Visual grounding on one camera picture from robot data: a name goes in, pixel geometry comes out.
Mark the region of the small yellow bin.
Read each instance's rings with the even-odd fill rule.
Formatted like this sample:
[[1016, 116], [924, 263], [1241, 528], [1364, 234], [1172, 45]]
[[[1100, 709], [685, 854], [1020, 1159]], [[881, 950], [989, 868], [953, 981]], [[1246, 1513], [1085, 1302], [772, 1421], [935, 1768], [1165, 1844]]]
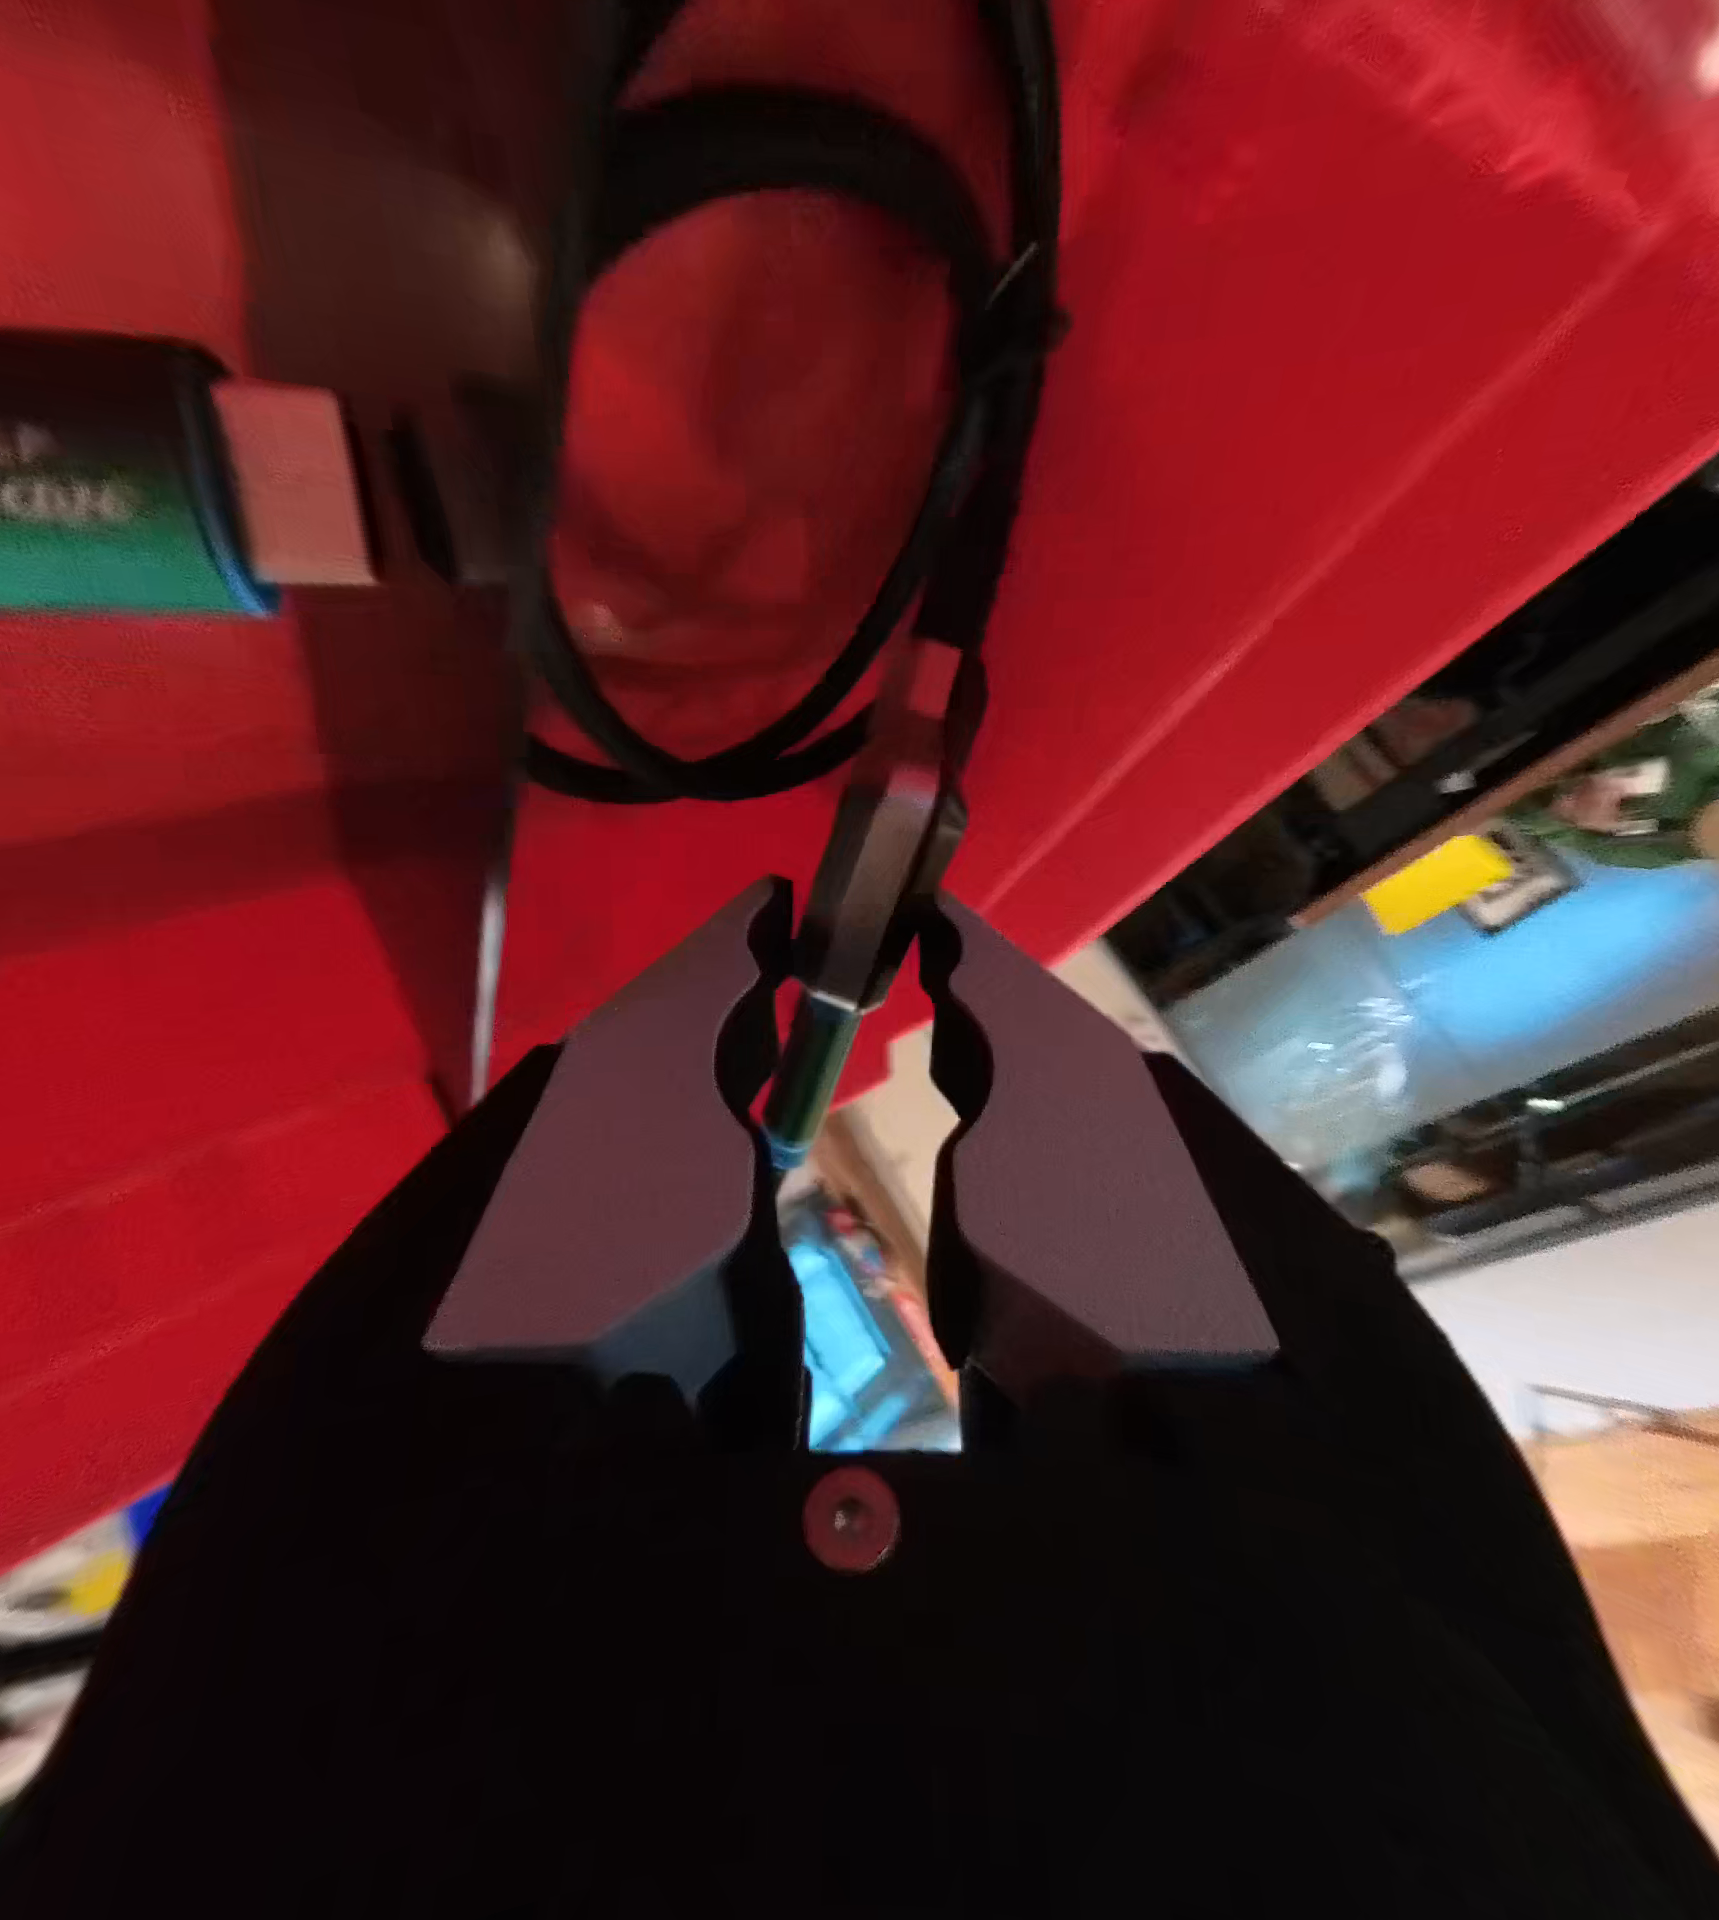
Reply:
[[1373, 883], [1362, 900], [1387, 937], [1430, 924], [1514, 875], [1514, 862], [1482, 832], [1455, 835], [1398, 874]]

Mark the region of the red storage bin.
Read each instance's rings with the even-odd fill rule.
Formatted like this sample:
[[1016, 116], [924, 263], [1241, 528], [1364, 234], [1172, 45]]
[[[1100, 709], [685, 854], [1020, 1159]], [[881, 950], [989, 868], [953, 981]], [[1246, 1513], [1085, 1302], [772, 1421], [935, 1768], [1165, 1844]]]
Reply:
[[[248, 370], [213, 5], [0, 5], [0, 1574], [172, 1477], [447, 1129], [337, 852], [294, 587], [375, 584], [341, 407]], [[606, 97], [877, 104], [1010, 256], [1020, 5], [469, 5], [531, 252]], [[1719, 5], [1047, 5], [1057, 305], [955, 887], [1057, 961], [1719, 451]], [[515, 773], [490, 1069], [834, 777]]]

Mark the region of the glass partition window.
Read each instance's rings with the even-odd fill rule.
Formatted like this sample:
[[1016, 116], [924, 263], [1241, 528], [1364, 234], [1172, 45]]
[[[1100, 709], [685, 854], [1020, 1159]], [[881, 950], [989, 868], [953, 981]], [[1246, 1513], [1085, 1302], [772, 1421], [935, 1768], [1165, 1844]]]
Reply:
[[1280, 1159], [1359, 1196], [1419, 1129], [1719, 1008], [1719, 864], [1570, 874], [1497, 933], [1389, 936], [1352, 900], [1162, 1019]]

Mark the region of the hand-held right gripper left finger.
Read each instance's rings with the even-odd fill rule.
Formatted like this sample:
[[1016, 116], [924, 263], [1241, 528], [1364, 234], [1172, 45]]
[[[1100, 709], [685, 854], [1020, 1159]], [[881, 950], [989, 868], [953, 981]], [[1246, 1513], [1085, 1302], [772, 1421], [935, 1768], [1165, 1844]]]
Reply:
[[751, 883], [557, 1044], [421, 1349], [594, 1376], [792, 1373], [792, 1268], [751, 1119], [792, 887]]

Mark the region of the long brown-edged table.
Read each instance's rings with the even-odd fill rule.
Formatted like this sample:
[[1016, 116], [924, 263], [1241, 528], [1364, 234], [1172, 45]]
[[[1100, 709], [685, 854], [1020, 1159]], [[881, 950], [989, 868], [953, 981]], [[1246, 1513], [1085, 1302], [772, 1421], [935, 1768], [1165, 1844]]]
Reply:
[[1531, 795], [1554, 784], [1581, 764], [1610, 753], [1622, 740], [1643, 728], [1656, 726], [1672, 713], [1705, 717], [1706, 728], [1719, 726], [1719, 704], [1715, 698], [1717, 690], [1719, 647], [1711, 654], [1688, 664], [1688, 667], [1666, 678], [1665, 683], [1643, 690], [1611, 713], [1600, 715], [1592, 728], [1574, 733], [1568, 740], [1522, 759], [1516, 766], [1511, 766], [1510, 777], [1480, 777], [1473, 788], [1469, 788], [1466, 795], [1452, 800], [1446, 812], [1438, 814], [1423, 825], [1417, 825], [1373, 862], [1359, 864], [1325, 893], [1306, 900], [1288, 918], [1288, 925], [1291, 930], [1301, 930], [1325, 924], [1343, 906], [1352, 903], [1352, 900], [1362, 900], [1381, 883], [1407, 870], [1413, 862], [1426, 859], [1430, 852], [1438, 852], [1443, 845], [1457, 838], [1480, 835], [1501, 815], [1519, 809]]

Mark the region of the framed marker tag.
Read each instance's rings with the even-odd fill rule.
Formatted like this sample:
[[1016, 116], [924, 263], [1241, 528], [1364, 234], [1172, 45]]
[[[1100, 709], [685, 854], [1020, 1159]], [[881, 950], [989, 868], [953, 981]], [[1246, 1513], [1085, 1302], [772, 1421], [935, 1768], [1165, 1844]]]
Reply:
[[1516, 928], [1575, 890], [1579, 878], [1556, 850], [1497, 831], [1487, 840], [1505, 870], [1457, 906], [1482, 937]]

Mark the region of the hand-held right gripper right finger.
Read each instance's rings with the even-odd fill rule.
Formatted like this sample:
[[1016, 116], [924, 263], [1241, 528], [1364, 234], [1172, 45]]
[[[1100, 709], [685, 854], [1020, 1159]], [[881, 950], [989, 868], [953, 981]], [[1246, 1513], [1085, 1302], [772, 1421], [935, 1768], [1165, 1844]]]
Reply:
[[991, 1383], [1253, 1368], [1277, 1334], [1154, 1058], [955, 900], [917, 930], [936, 1151], [924, 1290]]

